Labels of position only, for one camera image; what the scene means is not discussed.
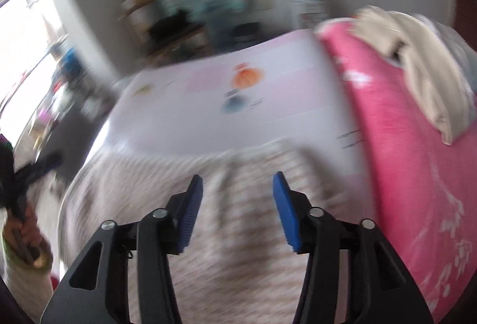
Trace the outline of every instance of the blue gripper pad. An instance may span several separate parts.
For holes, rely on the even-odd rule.
[[[288,244],[298,254],[309,252],[312,237],[305,223],[312,205],[308,198],[305,194],[291,191],[282,172],[273,176],[273,198]]]
[[[165,207],[176,223],[177,252],[182,253],[189,245],[192,230],[199,213],[200,203],[204,192],[202,177],[194,175],[186,192],[173,195]]]

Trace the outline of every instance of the orange pumpkin print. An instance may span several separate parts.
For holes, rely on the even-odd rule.
[[[242,63],[235,67],[237,73],[232,79],[234,89],[244,90],[255,86],[263,79],[263,73],[258,68],[249,68],[248,63]]]

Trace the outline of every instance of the white bed sheet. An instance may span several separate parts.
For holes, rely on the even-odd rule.
[[[280,138],[292,139],[347,189],[348,221],[376,218],[361,133],[328,54],[309,30],[138,73],[90,156],[102,145],[201,155]]]

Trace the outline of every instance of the pink object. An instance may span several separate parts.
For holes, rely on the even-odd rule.
[[[438,322],[477,268],[477,124],[444,145],[408,93],[403,71],[349,27],[333,23],[318,37],[347,81],[361,123],[380,226]]]

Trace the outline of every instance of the beige striped fabric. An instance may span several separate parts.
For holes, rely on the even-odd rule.
[[[201,158],[137,158],[101,151],[65,196],[59,219],[60,255],[67,266],[106,219],[137,221],[183,192],[192,175],[204,196],[190,246],[170,256],[180,314],[189,323],[290,324],[300,297],[307,256],[287,245],[272,197],[272,176],[284,172],[293,190],[339,214],[342,194],[288,142]],[[139,323],[135,260],[129,304]]]

